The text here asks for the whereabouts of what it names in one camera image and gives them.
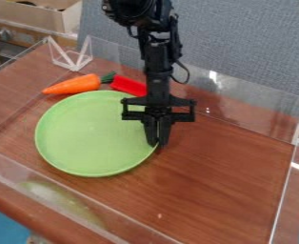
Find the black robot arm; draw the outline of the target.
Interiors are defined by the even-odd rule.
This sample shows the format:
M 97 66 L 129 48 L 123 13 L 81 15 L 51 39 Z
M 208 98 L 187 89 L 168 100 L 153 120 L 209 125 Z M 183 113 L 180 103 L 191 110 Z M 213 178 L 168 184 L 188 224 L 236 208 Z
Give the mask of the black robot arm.
M 180 63 L 183 45 L 172 0 L 101 0 L 105 15 L 139 40 L 145 61 L 147 95 L 124 98 L 123 120 L 140 120 L 148 143 L 164 147 L 176 122 L 193 122 L 197 102 L 171 94 L 173 64 Z

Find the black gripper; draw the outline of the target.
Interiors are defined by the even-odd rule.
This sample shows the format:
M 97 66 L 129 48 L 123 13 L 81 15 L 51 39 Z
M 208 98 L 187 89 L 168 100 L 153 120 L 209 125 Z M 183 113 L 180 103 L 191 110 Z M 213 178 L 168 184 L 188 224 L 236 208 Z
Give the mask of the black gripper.
M 147 96 L 131 97 L 121 100 L 123 120 L 144 121 L 147 140 L 151 146 L 157 143 L 157 122 L 159 120 L 159 145 L 168 145 L 173 123 L 193 122 L 196 119 L 195 109 L 197 102 L 193 99 L 184 99 L 168 95 L 161 103 L 153 103 Z M 128 106 L 143 106 L 143 112 L 131 111 Z M 189 112 L 173 112 L 172 107 L 188 107 Z

